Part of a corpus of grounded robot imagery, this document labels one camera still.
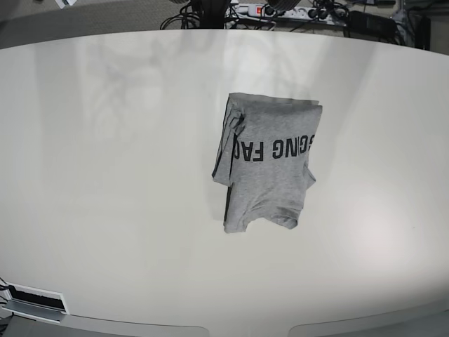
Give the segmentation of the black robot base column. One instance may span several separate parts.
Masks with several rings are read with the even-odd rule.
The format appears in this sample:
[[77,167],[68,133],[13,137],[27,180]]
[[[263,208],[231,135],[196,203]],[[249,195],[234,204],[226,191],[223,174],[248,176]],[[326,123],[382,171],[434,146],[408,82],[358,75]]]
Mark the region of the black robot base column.
[[225,25],[225,13],[229,6],[227,0],[202,0],[200,28],[222,29]]

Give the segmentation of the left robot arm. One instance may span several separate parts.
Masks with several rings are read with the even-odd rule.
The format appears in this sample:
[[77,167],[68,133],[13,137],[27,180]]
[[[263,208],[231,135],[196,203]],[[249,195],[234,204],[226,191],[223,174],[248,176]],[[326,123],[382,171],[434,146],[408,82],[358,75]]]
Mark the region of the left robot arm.
[[275,11],[290,11],[300,2],[301,0],[267,0],[268,5]]

